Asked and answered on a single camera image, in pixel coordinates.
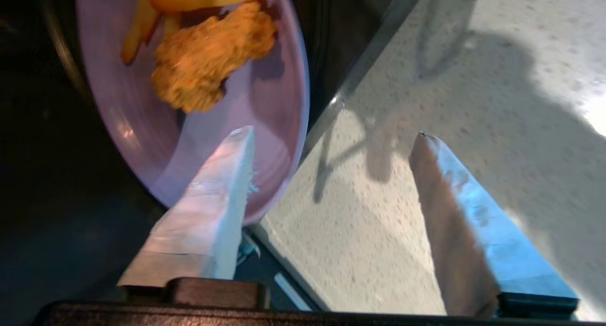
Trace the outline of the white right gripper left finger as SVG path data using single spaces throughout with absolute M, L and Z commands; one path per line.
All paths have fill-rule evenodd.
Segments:
M 253 175 L 255 129 L 232 131 L 204 162 L 183 196 L 154 225 L 119 279 L 128 302 L 238 308 L 233 283 Z

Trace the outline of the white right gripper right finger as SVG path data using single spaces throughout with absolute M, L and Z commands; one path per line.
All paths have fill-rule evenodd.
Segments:
M 420 132 L 410 168 L 449 316 L 574 315 L 577 294 L 443 140 Z

